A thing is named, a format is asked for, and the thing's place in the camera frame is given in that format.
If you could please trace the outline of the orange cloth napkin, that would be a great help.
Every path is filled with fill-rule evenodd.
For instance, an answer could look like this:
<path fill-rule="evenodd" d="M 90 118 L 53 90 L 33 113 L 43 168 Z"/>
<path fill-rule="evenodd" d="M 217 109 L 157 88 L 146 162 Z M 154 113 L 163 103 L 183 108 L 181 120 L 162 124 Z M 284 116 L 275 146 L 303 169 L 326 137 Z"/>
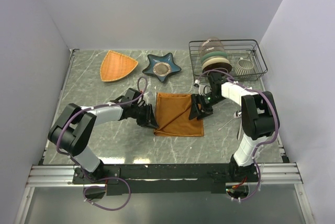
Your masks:
<path fill-rule="evenodd" d="M 190 94 L 157 93 L 155 119 L 159 127 L 154 131 L 160 137 L 202 137 L 202 120 L 189 119 Z"/>

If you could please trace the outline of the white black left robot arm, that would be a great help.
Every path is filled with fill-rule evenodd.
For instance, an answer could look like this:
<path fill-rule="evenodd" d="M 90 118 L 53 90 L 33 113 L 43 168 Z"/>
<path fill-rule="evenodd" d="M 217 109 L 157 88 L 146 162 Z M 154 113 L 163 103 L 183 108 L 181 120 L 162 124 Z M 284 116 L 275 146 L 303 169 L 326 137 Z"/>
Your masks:
<path fill-rule="evenodd" d="M 100 182 L 106 175 L 104 163 L 89 148 L 93 128 L 111 121 L 132 118 L 140 127 L 159 127 L 152 105 L 144 100 L 144 93 L 127 89 L 125 95 L 106 104 L 86 107 L 68 104 L 48 133 L 57 152 L 69 156 L 82 168 L 85 177 L 92 183 Z"/>

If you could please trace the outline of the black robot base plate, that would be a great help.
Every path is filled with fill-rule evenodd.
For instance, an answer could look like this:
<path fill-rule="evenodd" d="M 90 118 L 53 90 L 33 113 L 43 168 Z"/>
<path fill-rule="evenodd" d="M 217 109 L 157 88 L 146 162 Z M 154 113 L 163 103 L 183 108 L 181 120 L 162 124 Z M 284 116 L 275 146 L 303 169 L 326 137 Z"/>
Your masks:
<path fill-rule="evenodd" d="M 207 164 L 106 164 L 101 172 L 85 177 L 79 167 L 74 170 L 74 185 L 106 186 L 108 196 L 131 192 L 224 194 L 226 185 L 246 180 L 257 182 L 254 165 L 234 170 L 227 163 Z"/>

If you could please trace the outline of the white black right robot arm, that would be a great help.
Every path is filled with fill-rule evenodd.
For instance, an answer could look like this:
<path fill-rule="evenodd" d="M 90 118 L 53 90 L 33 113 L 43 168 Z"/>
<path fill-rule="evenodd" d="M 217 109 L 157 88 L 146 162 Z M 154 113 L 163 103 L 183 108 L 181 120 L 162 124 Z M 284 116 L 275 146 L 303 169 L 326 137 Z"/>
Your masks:
<path fill-rule="evenodd" d="M 228 99 L 240 106 L 239 134 L 242 139 L 228 165 L 228 175 L 234 181 L 250 178 L 257 172 L 256 153 L 260 146 L 274 142 L 280 121 L 271 92 L 247 88 L 219 70 L 206 71 L 209 84 L 195 80 L 197 93 L 191 95 L 189 120 L 203 119 L 213 114 L 213 106 Z"/>

